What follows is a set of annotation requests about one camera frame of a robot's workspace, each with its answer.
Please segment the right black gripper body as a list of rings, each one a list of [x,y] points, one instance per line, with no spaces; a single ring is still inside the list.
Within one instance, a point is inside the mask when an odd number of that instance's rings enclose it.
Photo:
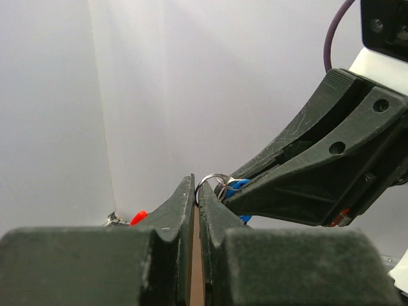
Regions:
[[[348,162],[357,171],[340,205],[330,215],[328,226],[348,226],[362,215],[387,188],[407,182],[407,114],[403,114],[358,151],[358,161]]]

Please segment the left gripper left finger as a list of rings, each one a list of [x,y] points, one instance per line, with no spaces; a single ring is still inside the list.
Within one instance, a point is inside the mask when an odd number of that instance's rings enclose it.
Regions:
[[[134,226],[17,228],[1,239],[2,305],[189,305],[194,176]]]

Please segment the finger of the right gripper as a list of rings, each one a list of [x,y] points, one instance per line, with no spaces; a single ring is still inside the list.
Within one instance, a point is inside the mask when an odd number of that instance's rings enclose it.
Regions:
[[[259,215],[310,226],[328,226],[331,213],[355,179],[347,165],[358,151],[407,114],[407,98],[374,87],[354,111],[327,136],[293,160],[252,179],[225,202],[238,215]]]
[[[293,160],[348,118],[378,85],[345,69],[330,70],[294,119],[232,177],[255,179]]]

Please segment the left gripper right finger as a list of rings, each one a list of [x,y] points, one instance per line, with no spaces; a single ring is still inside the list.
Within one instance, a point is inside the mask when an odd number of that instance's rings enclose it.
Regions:
[[[206,305],[402,305],[360,231],[253,229],[199,190]]]

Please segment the blue key tag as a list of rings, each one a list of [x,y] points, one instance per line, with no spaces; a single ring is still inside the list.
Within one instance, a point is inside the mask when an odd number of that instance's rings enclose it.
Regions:
[[[241,188],[250,182],[249,179],[229,179],[227,183],[227,187],[225,188],[223,200],[230,198],[235,193],[237,193]],[[251,220],[251,215],[240,215],[239,219],[244,223],[247,224]]]

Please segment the silver keyring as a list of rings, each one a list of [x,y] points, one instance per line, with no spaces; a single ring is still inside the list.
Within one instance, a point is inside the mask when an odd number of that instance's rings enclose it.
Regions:
[[[223,201],[226,193],[229,190],[232,190],[230,184],[233,182],[233,180],[234,178],[232,176],[221,173],[211,173],[205,176],[196,186],[194,192],[195,205],[199,207],[200,191],[203,185],[208,185],[210,190],[216,195],[216,198]]]

